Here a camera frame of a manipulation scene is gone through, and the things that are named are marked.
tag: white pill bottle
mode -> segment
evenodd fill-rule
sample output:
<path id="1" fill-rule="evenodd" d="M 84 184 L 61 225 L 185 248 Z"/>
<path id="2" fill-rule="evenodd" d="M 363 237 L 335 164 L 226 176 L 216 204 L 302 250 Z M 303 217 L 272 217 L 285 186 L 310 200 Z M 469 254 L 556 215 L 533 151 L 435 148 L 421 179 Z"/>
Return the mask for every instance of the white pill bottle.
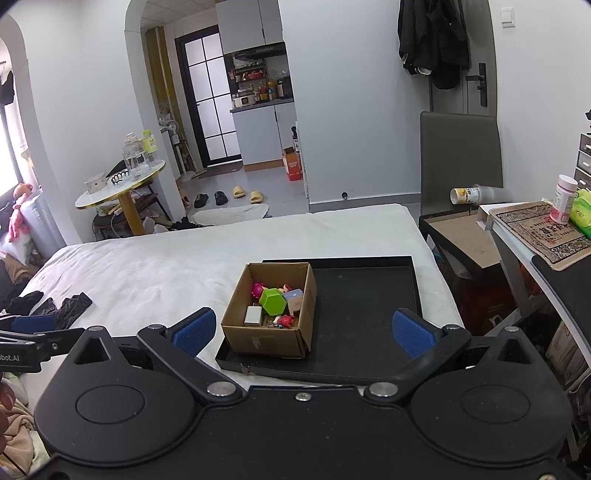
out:
<path id="1" fill-rule="evenodd" d="M 558 177 L 556 195 L 550 210 L 550 218 L 560 225 L 569 222 L 570 211 L 573 209 L 573 200 L 577 195 L 577 181 L 566 175 Z"/>

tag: glass door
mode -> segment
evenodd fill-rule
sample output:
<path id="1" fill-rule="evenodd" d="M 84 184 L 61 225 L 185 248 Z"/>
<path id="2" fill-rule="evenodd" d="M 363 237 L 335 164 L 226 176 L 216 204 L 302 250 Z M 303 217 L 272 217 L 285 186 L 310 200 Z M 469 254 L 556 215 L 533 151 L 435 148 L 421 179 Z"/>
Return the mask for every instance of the glass door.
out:
<path id="1" fill-rule="evenodd" d="M 228 71 L 217 25 L 176 40 L 178 60 L 193 131 L 204 166 L 241 158 L 230 110 Z"/>

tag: door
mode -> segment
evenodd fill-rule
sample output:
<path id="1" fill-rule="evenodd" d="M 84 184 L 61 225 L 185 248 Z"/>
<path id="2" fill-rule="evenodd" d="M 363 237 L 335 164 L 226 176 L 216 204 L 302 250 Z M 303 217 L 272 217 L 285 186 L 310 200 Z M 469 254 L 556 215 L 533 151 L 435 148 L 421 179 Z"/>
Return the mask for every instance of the door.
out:
<path id="1" fill-rule="evenodd" d="M 240 159 L 232 95 L 217 25 L 176 39 L 178 62 L 203 166 Z"/>
<path id="2" fill-rule="evenodd" d="M 471 113 L 496 117 L 496 54 L 495 38 L 489 2 L 482 0 L 454 0 L 456 11 L 463 15 L 470 50 L 470 69 L 462 72 L 462 82 L 452 90 L 438 90 L 431 86 L 432 112 Z M 480 98 L 480 64 L 486 68 L 487 106 Z"/>
<path id="3" fill-rule="evenodd" d="M 278 43 L 283 41 L 283 25 L 279 12 L 278 0 L 259 0 L 261 9 L 262 30 L 265 35 L 265 43 Z"/>
<path id="4" fill-rule="evenodd" d="M 295 103 L 282 103 L 275 105 L 277 114 L 277 125 L 279 127 L 279 138 L 281 139 L 281 148 L 286 149 L 294 146 L 294 137 L 291 127 L 296 125 L 296 105 Z"/>
<path id="5" fill-rule="evenodd" d="M 242 162 L 245 165 L 279 160 L 282 157 L 274 106 L 253 108 L 233 115 Z"/>
<path id="6" fill-rule="evenodd" d="M 224 53 L 265 44 L 258 0 L 226 0 L 216 13 Z"/>

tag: drawer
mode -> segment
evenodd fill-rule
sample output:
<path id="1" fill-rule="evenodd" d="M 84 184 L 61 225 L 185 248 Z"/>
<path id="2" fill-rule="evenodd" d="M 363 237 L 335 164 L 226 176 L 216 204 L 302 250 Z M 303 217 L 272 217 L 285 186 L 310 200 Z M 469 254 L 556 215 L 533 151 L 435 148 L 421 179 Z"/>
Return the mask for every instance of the drawer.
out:
<path id="1" fill-rule="evenodd" d="M 583 170 L 577 168 L 574 171 L 574 179 L 579 182 L 580 189 L 591 188 L 591 176 L 587 175 Z"/>
<path id="2" fill-rule="evenodd" d="M 591 155 L 591 137 L 581 134 L 581 142 L 579 143 L 579 150 Z"/>
<path id="3" fill-rule="evenodd" d="M 580 168 L 585 173 L 591 175 L 591 155 L 584 152 L 579 152 L 579 159 L 577 160 L 577 168 Z"/>

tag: metal bolt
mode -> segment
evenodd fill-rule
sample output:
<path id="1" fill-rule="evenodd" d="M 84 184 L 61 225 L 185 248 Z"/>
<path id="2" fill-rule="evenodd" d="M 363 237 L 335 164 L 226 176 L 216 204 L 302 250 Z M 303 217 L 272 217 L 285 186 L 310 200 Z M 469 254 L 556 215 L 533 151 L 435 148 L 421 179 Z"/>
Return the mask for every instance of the metal bolt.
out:
<path id="1" fill-rule="evenodd" d="M 398 393 L 398 386 L 390 382 L 377 382 L 369 386 L 369 393 L 376 397 L 393 397 Z"/>
<path id="2" fill-rule="evenodd" d="M 310 401 L 312 400 L 312 394 L 308 392 L 299 392 L 295 394 L 295 399 L 297 401 Z"/>
<path id="3" fill-rule="evenodd" d="M 207 386 L 207 393 L 214 397 L 229 397 L 236 393 L 236 385 L 230 382 L 214 382 Z"/>

